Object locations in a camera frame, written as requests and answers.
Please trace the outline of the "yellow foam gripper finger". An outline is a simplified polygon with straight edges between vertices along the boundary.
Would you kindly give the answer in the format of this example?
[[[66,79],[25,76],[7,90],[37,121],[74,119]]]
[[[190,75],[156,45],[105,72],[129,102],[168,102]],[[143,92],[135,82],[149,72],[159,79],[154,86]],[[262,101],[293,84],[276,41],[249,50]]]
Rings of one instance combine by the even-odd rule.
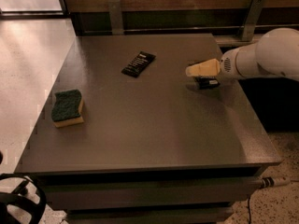
[[[214,77],[217,76],[220,71],[220,62],[217,59],[210,59],[188,66],[185,69],[185,74],[187,77]]]

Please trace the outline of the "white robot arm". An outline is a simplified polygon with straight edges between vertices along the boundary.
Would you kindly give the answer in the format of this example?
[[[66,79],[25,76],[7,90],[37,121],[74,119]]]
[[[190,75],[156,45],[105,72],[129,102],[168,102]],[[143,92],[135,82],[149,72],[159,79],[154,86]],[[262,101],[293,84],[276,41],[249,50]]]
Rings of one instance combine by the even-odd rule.
[[[187,77],[284,77],[298,81],[299,31],[274,29],[254,44],[226,51],[219,60],[210,59],[190,65],[185,73]]]

